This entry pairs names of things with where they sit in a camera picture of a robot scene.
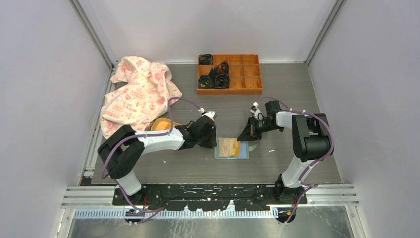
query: gray work surface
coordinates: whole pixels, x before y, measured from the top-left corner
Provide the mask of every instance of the gray work surface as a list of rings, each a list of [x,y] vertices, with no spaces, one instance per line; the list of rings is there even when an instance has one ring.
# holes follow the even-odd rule
[[[250,106],[260,95],[197,95],[197,65],[169,65],[173,82],[189,99],[205,110],[216,111],[217,137],[236,138],[245,128]],[[262,95],[282,100],[293,109],[319,112],[314,89],[305,64],[262,64]],[[259,108],[265,113],[265,102]],[[172,105],[175,122],[187,124],[200,114],[185,101]],[[247,160],[220,160],[213,149],[196,146],[181,151],[158,151],[141,156],[134,171],[141,183],[274,183],[293,158],[291,130],[270,131],[262,135]],[[97,159],[92,184],[115,184],[111,178],[101,180],[103,163]],[[315,166],[307,183],[341,183],[333,157]]]

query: orange sorting tray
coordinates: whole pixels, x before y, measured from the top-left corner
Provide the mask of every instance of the orange sorting tray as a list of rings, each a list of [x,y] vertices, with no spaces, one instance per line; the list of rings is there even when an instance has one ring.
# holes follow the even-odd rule
[[[211,68],[222,62],[229,64],[229,88],[198,88],[200,75],[207,75]],[[257,54],[213,54],[213,65],[198,65],[196,79],[198,95],[247,95],[263,93],[260,62]]]

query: purple cable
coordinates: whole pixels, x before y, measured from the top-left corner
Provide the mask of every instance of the purple cable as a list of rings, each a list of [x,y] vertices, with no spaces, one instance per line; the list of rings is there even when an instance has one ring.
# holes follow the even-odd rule
[[[167,132],[163,132],[163,133],[158,133],[158,134],[151,134],[151,135],[149,135],[149,136],[163,136],[163,135],[169,135],[171,132],[172,132],[172,130],[173,130],[173,117],[172,117],[172,112],[171,112],[171,108],[170,108],[170,102],[172,101],[172,100],[174,100],[174,99],[180,99],[180,100],[184,100],[184,101],[187,101],[187,102],[189,102],[189,103],[191,103],[192,105],[194,105],[196,108],[198,108],[198,109],[200,109],[200,107],[197,105],[197,104],[195,104],[194,102],[192,102],[192,101],[190,101],[190,100],[188,100],[188,99],[184,99],[184,98],[180,98],[180,97],[171,97],[169,100],[168,100],[168,112],[169,112],[169,118],[170,118],[170,121],[171,121],[171,127],[170,127],[170,129],[169,129],[169,131],[167,131]],[[134,139],[134,138],[139,138],[139,137],[144,137],[146,134],[142,134],[142,135],[131,135],[131,136],[128,136],[128,137],[126,137],[126,138],[124,138],[124,139],[122,139],[121,141],[119,141],[115,146],[114,146],[114,148],[111,150],[111,152],[109,153],[109,155],[108,155],[108,157],[106,158],[106,160],[105,160],[105,162],[104,162],[104,167],[102,168],[102,172],[101,172],[101,178],[102,179],[105,179],[107,176],[108,176],[108,174],[106,174],[106,168],[107,168],[107,166],[108,166],[108,164],[109,164],[109,162],[110,162],[110,160],[111,160],[111,158],[112,158],[112,156],[114,155],[114,153],[116,152],[116,150],[124,143],[124,142],[126,142],[127,140],[131,140],[131,139]],[[136,209],[136,210],[139,210],[139,211],[141,211],[141,212],[145,212],[145,213],[152,213],[152,212],[156,212],[155,214],[153,214],[153,215],[151,215],[150,217],[148,217],[148,218],[146,218],[146,219],[144,219],[145,221],[144,222],[146,222],[146,221],[148,221],[148,220],[150,220],[153,216],[155,216],[158,212],[160,212],[161,210],[163,210],[163,207],[161,207],[161,208],[158,208],[158,209],[156,209],[156,210],[144,210],[144,209],[139,209],[138,207],[136,207],[132,202],[131,202],[131,200],[130,200],[130,198],[128,197],[128,195],[127,195],[127,193],[122,189],[122,187],[120,186],[120,189],[121,189],[121,193],[122,193],[122,195],[124,196],[124,198],[125,198],[125,200],[128,202],[128,204],[130,204],[130,206],[132,206],[134,209]]]
[[[306,111],[297,111],[297,110],[293,110],[292,108],[290,108],[290,107],[288,107],[286,104],[284,104],[282,101],[280,101],[280,100],[278,100],[278,99],[276,99],[276,98],[274,98],[274,97],[269,97],[269,96],[266,96],[266,97],[261,97],[261,98],[259,98],[258,100],[257,100],[257,102],[260,102],[262,99],[264,99],[264,98],[269,98],[269,99],[273,99],[273,100],[276,100],[276,101],[278,101],[279,103],[281,103],[281,104],[283,104],[285,107],[286,107],[286,110],[287,111],[289,111],[289,112],[292,112],[292,113],[297,113],[297,114],[307,114],[307,115],[309,115],[309,116],[311,116],[311,117],[313,117],[313,118],[315,118],[315,119],[317,119],[323,126],[325,126],[325,128],[327,129],[327,131],[328,131],[328,133],[329,133],[329,135],[330,135],[330,138],[331,138],[331,145],[330,145],[330,148],[329,148],[329,150],[328,150],[328,152],[325,154],[325,155],[323,155],[322,157],[320,157],[320,158],[318,158],[318,159],[316,159],[316,160],[314,160],[314,161],[312,161],[310,164],[309,164],[309,166],[306,166],[306,168],[302,171],[302,173],[299,175],[299,182],[300,182],[300,184],[302,184],[303,186],[306,186],[306,187],[308,187],[306,190],[304,190],[304,192],[299,196],[299,198],[298,198],[298,201],[296,202],[296,204],[295,204],[295,206],[293,207],[293,210],[292,210],[292,213],[289,215],[289,217],[287,218],[287,220],[286,220],[286,224],[290,221],[290,219],[292,218],[292,216],[293,216],[293,214],[296,212],[296,209],[298,208],[298,204],[299,204],[299,202],[300,202],[300,200],[302,199],[302,197],[305,195],[305,193],[307,192],[307,191],[309,191],[310,189],[312,189],[312,188],[314,188],[314,187],[318,187],[318,184],[315,184],[315,185],[309,185],[309,184],[306,184],[306,183],[304,183],[303,181],[302,181],[302,178],[303,178],[303,176],[306,174],[306,172],[309,170],[309,168],[310,167],[312,167],[312,166],[314,166],[314,165],[316,165],[316,164],[318,164],[319,162],[321,162],[321,161],[323,161],[324,159],[326,159],[328,156],[330,156],[331,154],[332,154],[332,151],[334,150],[334,136],[332,135],[332,131],[331,131],[331,129],[329,128],[329,126],[327,125],[327,123],[326,122],[324,122],[324,120],[322,120],[320,117],[318,117],[317,115],[315,115],[315,114],[313,114],[313,113],[309,113],[309,112],[306,112]]]

